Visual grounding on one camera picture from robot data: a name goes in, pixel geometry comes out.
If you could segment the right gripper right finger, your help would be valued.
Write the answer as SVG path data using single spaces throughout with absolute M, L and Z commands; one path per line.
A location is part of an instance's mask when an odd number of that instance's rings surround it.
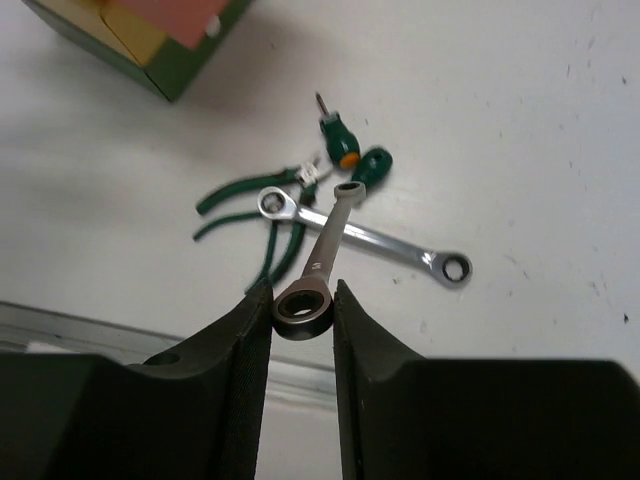
M 424 357 L 345 283 L 333 344 L 347 479 L 639 475 L 639 386 L 616 362 Z

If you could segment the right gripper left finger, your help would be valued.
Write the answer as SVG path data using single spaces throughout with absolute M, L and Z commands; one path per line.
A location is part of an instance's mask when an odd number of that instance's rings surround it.
M 251 479 L 273 290 L 141 364 L 90 354 L 1 357 L 5 479 Z

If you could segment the small silver ratchet wrench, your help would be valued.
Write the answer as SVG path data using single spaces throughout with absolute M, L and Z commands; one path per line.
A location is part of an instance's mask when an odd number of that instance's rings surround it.
M 274 300 L 274 329 L 288 340 L 315 338 L 333 324 L 333 296 L 329 279 L 350 212 L 354 205 L 365 199 L 366 187 L 361 182 L 342 183 L 334 188 L 334 196 L 334 206 L 300 278 Z

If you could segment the large silver ratchet wrench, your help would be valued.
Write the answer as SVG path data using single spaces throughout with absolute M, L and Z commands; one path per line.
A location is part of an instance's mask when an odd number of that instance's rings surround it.
M 274 186 L 259 192 L 257 207 L 268 220 L 293 222 L 315 231 L 320 231 L 328 218 L 326 214 L 303 206 L 283 189 Z M 345 225 L 343 238 L 389 259 L 412 265 L 428 273 L 447 289 L 463 288 L 473 273 L 471 261 L 462 253 L 420 247 L 354 223 Z

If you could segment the yellow drawer box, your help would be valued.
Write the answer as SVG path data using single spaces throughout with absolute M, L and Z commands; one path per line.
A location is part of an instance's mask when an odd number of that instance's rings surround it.
M 140 67 L 148 65 L 168 35 L 114 1 L 43 0 L 39 4 Z

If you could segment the red drawer box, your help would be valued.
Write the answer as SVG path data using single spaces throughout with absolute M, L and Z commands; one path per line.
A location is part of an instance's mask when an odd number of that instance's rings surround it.
M 184 47 L 195 49 L 204 37 L 222 30 L 222 13 L 230 0 L 118 0 L 108 5 L 143 19 Z

